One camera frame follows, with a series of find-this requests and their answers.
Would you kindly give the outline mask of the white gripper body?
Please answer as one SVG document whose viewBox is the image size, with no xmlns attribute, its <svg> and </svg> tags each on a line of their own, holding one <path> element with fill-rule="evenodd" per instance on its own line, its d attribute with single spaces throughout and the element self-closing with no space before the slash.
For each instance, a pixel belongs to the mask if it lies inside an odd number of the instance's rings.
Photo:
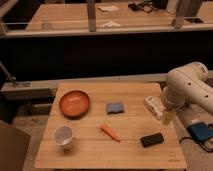
<svg viewBox="0 0 213 171">
<path fill-rule="evenodd" d="M 164 106 L 156 98 L 148 96 L 144 99 L 143 103 L 157 120 L 163 117 Z"/>
</svg>

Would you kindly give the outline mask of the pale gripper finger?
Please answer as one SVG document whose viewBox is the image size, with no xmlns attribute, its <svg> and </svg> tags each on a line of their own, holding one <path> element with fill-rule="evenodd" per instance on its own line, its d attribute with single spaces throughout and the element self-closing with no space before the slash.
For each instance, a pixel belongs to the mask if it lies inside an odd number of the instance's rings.
<svg viewBox="0 0 213 171">
<path fill-rule="evenodd" d="M 163 116 L 163 124 L 169 125 L 172 119 L 174 118 L 175 113 L 173 111 L 165 112 Z"/>
</svg>

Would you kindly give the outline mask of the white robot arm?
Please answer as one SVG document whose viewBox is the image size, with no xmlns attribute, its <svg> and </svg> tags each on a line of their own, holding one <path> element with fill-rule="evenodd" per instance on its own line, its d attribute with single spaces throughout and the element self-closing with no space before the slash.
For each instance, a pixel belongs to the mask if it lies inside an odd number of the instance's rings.
<svg viewBox="0 0 213 171">
<path fill-rule="evenodd" d="M 166 74 L 167 86 L 159 98 L 147 96 L 143 103 L 153 117 L 168 125 L 186 102 L 213 114 L 213 88 L 205 83 L 208 69 L 201 62 L 174 68 Z"/>
</svg>

